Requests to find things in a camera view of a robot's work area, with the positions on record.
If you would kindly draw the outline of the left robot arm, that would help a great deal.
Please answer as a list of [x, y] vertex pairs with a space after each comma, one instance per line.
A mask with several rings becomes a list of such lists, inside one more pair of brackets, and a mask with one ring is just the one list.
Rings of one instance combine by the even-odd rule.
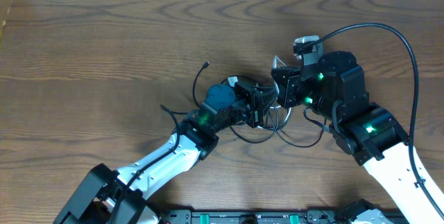
[[95, 166], [55, 218], [56, 223], [158, 223], [147, 200], [175, 176], [204, 160], [217, 132], [240, 124], [255, 128], [277, 96], [274, 87], [237, 81], [215, 84], [196, 111], [175, 121], [168, 141], [146, 157], [111, 170]]

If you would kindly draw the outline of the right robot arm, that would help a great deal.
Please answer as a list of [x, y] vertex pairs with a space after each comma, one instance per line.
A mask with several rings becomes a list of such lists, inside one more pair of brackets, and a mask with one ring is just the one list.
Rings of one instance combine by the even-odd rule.
[[278, 103], [304, 105], [328, 120], [344, 153], [378, 181], [409, 223], [442, 223], [432, 206], [443, 206], [443, 192], [425, 170], [409, 136], [386, 109], [369, 101], [364, 70], [347, 51], [335, 51], [300, 67], [274, 67]]

